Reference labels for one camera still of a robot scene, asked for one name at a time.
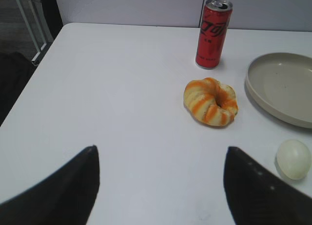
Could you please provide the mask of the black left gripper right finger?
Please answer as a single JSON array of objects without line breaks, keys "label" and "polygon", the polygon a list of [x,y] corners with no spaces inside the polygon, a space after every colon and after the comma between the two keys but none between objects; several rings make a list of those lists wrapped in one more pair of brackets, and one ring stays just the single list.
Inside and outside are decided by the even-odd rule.
[{"label": "black left gripper right finger", "polygon": [[237,225],[310,225],[312,199],[282,181],[239,147],[228,147],[224,190]]}]

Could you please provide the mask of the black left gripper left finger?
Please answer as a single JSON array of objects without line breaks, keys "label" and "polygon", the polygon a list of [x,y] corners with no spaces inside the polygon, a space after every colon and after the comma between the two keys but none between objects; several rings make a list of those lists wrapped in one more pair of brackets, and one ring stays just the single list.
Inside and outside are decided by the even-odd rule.
[{"label": "black left gripper left finger", "polygon": [[98,149],[73,159],[23,193],[0,204],[2,225],[85,225],[100,186]]}]

